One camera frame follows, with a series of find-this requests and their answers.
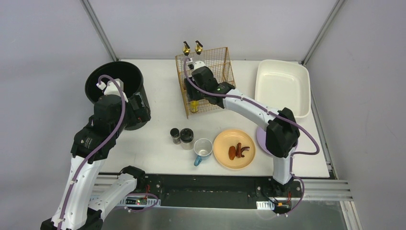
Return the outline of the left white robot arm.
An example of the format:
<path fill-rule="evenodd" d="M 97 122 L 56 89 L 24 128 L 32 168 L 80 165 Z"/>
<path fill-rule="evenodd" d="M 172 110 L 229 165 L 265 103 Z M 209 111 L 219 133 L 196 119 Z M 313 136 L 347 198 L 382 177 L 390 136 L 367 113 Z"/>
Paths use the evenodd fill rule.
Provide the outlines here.
<path fill-rule="evenodd" d="M 144 189 L 145 171 L 124 167 L 118 179 L 91 201 L 96 178 L 110 150 L 123 130 L 136 130 L 151 119 L 144 92 L 127 101 L 119 95 L 104 95 L 94 104 L 94 114 L 74 136 L 71 168 L 61 203 L 52 218 L 42 222 L 42 230 L 99 230 L 108 214 L 124 197 Z"/>

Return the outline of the glass oil bottle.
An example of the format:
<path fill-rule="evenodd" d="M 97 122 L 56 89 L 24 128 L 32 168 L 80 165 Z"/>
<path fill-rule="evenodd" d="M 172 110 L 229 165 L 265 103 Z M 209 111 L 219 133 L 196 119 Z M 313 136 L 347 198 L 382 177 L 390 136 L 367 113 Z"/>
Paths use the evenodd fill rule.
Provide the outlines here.
<path fill-rule="evenodd" d="M 196 43 L 196 46 L 195 46 L 196 58 L 194 61 L 195 62 L 204 61 L 204 56 L 202 56 L 203 45 L 199 40 L 196 40 L 195 43 Z"/>

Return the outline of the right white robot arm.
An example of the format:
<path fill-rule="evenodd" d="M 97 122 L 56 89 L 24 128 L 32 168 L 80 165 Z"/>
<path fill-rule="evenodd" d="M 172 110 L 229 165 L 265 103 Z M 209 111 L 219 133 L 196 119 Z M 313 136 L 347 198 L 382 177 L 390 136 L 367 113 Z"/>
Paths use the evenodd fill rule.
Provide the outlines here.
<path fill-rule="evenodd" d="M 274 158 L 273 183 L 282 187 L 292 182 L 290 157 L 298 145 L 300 132 L 290 109 L 268 110 L 228 82 L 218 83 L 205 65 L 194 65 L 192 76 L 186 79 L 210 104 L 236 112 L 264 130 L 266 149 Z"/>

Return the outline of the small yellow label bottle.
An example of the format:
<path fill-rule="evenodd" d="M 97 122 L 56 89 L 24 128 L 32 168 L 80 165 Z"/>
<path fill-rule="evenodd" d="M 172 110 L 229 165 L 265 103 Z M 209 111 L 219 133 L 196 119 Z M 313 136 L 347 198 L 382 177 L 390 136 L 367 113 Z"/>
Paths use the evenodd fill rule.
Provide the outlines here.
<path fill-rule="evenodd" d="M 190 101 L 190 111 L 192 113 L 197 113 L 199 111 L 199 101 L 197 100 Z"/>

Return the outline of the glass bottle with brown sauce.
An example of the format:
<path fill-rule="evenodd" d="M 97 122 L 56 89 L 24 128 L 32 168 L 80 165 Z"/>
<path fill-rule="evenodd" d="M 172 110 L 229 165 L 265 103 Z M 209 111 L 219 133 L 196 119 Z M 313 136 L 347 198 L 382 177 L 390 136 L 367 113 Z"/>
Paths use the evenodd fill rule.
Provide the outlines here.
<path fill-rule="evenodd" d="M 189 70 L 194 70 L 194 62 L 193 59 L 190 57 L 191 48 L 186 41 L 183 41 L 183 48 L 182 52 L 184 54 L 184 58 L 182 61 L 182 72 L 184 73 L 187 81 L 192 81 L 192 78 L 188 75 L 187 68 Z"/>

